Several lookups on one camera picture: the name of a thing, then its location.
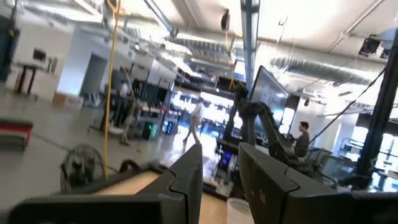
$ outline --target table surface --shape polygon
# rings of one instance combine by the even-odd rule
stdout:
[[[145,172],[131,179],[125,180],[120,184],[104,189],[98,194],[100,195],[134,195],[145,186],[150,184],[158,174],[153,172]],[[207,194],[202,194],[200,207],[199,224],[226,224],[227,206],[226,202],[218,198],[214,198]]]

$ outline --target metal pole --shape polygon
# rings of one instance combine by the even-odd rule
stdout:
[[[366,189],[374,172],[374,166],[380,152],[383,132],[389,122],[398,87],[398,35],[391,48],[379,95],[369,124],[368,134],[356,166],[356,174],[365,177],[357,183],[357,188]]]

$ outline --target floor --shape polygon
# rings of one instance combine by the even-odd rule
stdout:
[[[34,122],[30,144],[25,152],[0,150],[0,209],[6,209],[28,197],[47,195],[60,190],[60,169],[69,149],[89,144],[102,155],[103,135],[87,133],[87,127],[100,111],[92,109],[52,108],[48,101],[27,100],[9,94],[0,95],[0,116],[29,119]],[[176,136],[162,136],[156,141],[134,141],[126,147],[117,140],[108,143],[108,165],[118,170],[124,159],[138,164],[162,160],[167,165],[187,150],[182,144],[187,130]],[[203,162],[214,162],[215,139],[202,135]],[[194,143],[193,137],[187,147]]]

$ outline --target red bench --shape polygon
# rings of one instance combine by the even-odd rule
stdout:
[[[17,134],[24,134],[24,148],[28,146],[32,129],[33,122],[31,121],[0,118],[0,136],[2,136],[3,139],[6,139],[15,137]]]

